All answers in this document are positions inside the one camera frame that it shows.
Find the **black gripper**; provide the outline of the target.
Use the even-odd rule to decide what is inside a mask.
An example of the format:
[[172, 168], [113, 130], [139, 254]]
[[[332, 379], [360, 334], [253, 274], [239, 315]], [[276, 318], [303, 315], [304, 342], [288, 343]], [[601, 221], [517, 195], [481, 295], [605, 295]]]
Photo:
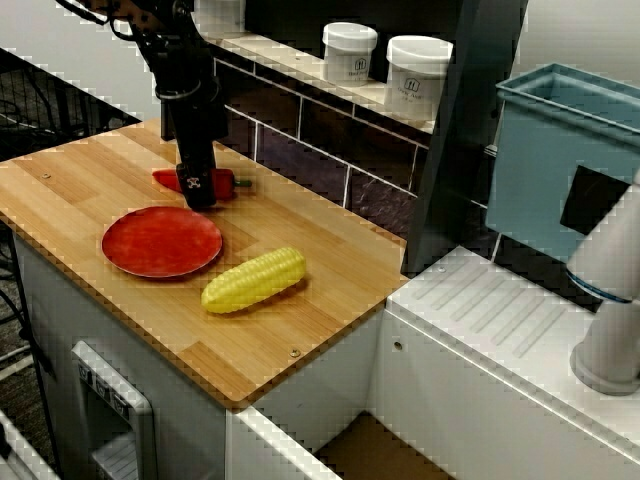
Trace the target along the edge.
[[224, 95], [218, 79], [203, 81], [189, 96], [167, 101], [180, 161], [176, 175], [191, 209], [216, 204], [212, 170], [215, 156], [211, 142], [228, 135]]

